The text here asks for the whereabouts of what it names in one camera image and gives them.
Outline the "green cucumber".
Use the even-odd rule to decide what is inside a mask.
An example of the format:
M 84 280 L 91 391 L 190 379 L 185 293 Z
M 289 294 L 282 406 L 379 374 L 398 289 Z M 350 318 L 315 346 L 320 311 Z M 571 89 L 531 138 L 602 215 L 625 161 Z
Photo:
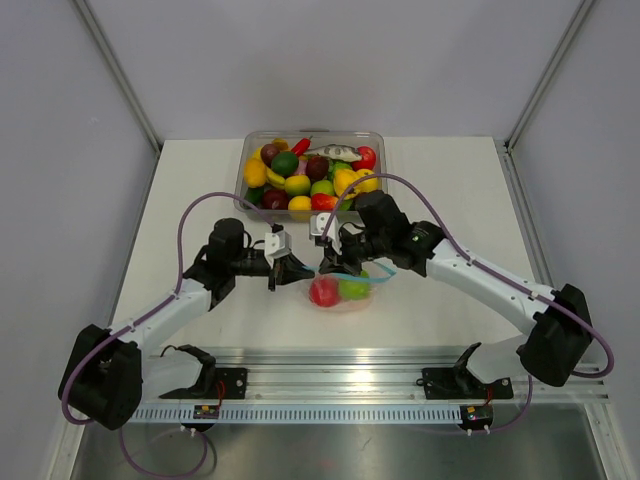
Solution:
M 264 193 L 265 193 L 265 188 L 263 186 L 248 188 L 245 194 L 245 199 L 251 204 L 255 206 L 259 206 L 261 204 L 261 200 Z

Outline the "aluminium mounting rail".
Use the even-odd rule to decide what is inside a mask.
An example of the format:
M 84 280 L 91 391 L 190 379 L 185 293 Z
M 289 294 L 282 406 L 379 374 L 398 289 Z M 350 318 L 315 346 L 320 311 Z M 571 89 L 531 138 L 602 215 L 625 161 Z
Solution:
M 415 384 L 427 367 L 451 367 L 462 354 L 459 348 L 400 349 L 291 349 L 255 350 L 181 345 L 151 354 L 143 365 L 140 404 L 199 403 L 213 400 L 167 400 L 160 395 L 192 386 L 203 368 L 246 368 L 248 380 L 243 400 L 296 404 L 356 404 L 480 400 L 427 400 Z M 524 376 L 508 377 L 513 392 Z

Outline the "aluminium frame post right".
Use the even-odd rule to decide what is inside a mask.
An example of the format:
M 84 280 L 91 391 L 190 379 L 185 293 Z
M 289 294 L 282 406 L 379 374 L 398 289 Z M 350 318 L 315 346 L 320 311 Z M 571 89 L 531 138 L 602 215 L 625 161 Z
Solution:
M 519 141 L 523 138 L 536 111 L 551 88 L 556 75 L 564 61 L 568 59 L 574 43 L 598 4 L 599 1 L 597 0 L 581 0 L 578 2 L 514 126 L 504 140 L 504 148 L 508 154 L 513 154 Z

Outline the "yellow bell pepper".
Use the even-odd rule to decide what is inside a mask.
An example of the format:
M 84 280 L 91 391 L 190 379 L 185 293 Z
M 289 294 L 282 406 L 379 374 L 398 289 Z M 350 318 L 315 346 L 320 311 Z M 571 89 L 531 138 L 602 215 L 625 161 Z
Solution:
M 360 185 L 352 185 L 361 178 L 361 175 L 354 170 L 338 169 L 333 174 L 333 188 L 335 195 L 343 196 L 344 199 L 354 198 L 362 193 Z

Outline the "dark maroon fruit front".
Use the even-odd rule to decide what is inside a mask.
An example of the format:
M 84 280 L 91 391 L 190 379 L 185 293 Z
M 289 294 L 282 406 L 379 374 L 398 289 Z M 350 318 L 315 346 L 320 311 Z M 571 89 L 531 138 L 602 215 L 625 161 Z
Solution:
M 284 190 L 269 189 L 261 198 L 261 206 L 267 210 L 287 210 L 289 197 Z

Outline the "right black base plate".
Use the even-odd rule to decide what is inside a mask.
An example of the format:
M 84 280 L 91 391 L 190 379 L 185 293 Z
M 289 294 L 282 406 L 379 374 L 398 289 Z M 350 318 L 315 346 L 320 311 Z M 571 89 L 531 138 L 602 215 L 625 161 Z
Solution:
M 509 378 L 485 384 L 467 371 L 454 367 L 427 367 L 415 381 L 427 400 L 510 400 L 514 398 Z

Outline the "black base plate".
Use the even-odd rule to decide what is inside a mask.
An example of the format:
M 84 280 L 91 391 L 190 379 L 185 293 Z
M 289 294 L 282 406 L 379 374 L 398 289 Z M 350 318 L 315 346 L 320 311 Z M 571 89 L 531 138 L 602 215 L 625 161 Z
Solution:
M 415 381 L 427 400 L 510 400 L 514 398 L 509 378 L 485 384 L 467 371 L 454 367 L 427 367 Z
M 246 396 L 246 368 L 203 368 L 196 382 L 188 388 L 178 388 L 160 395 L 171 400 L 243 400 Z

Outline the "red chili pepper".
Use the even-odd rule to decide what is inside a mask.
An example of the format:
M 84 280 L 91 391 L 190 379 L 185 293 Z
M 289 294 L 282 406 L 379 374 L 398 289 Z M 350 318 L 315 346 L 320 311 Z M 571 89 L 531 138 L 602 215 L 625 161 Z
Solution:
M 300 141 L 298 141 L 290 149 L 290 151 L 293 154 L 295 154 L 297 157 L 300 157 L 310 148 L 310 145 L 311 145 L 311 137 L 305 137 L 305 138 L 302 138 Z

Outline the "clear plastic food container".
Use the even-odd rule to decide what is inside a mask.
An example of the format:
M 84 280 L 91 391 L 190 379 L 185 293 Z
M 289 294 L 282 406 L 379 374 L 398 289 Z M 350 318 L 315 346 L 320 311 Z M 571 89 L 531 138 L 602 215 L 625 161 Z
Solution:
M 243 145 L 236 208 L 306 221 L 334 208 L 358 177 L 386 171 L 381 135 L 350 131 L 257 131 Z

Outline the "red apple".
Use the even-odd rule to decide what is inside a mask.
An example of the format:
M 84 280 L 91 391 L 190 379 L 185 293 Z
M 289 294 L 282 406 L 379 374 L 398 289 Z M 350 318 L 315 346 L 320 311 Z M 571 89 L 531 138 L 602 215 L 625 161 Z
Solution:
M 322 308 L 332 308 L 341 301 L 339 282 L 334 277 L 318 276 L 312 281 L 308 296 L 314 305 Z

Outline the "purple passion fruit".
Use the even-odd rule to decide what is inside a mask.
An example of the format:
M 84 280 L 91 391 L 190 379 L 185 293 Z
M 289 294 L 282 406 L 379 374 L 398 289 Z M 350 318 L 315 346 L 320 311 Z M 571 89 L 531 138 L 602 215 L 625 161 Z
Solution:
M 272 143 L 268 143 L 265 144 L 261 149 L 260 149 L 260 158 L 263 161 L 263 163 L 265 165 L 267 165 L 268 167 L 271 166 L 271 163 L 273 161 L 273 159 L 280 153 L 280 149 L 272 144 Z

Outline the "green apple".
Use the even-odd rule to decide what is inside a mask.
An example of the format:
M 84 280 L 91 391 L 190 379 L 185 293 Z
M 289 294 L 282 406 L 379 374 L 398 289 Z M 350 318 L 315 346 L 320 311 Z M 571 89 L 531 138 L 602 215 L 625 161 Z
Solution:
M 371 286 L 364 279 L 370 276 L 363 270 L 358 277 L 348 277 L 338 280 L 338 293 L 343 301 L 359 301 L 367 299 L 371 294 Z

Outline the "yellow orange fruit right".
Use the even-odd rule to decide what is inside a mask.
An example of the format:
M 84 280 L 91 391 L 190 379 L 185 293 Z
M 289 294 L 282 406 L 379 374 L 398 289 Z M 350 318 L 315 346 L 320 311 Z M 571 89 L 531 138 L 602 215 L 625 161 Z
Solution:
M 374 177 L 374 171 L 369 169 L 360 169 L 356 171 L 358 178 L 363 178 L 355 190 L 358 194 L 370 193 L 379 189 L 379 179 Z

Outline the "clear zip top bag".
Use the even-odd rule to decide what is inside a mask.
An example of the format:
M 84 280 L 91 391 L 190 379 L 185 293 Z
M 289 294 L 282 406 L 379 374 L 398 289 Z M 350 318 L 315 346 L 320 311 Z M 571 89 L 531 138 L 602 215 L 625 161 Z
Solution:
M 379 261 L 364 264 L 359 275 L 320 274 L 309 267 L 311 279 L 303 280 L 297 290 L 307 306 L 330 313 L 348 313 L 366 309 L 376 293 L 396 275 L 396 270 Z

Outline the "grey toy fish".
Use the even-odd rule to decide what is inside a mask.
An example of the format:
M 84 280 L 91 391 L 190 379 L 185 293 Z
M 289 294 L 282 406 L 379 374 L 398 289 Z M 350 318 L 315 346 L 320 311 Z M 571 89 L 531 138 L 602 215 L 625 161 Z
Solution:
M 308 149 L 305 155 L 308 157 L 321 156 L 346 163 L 353 163 L 362 159 L 362 155 L 355 147 L 342 144 L 328 144 Z

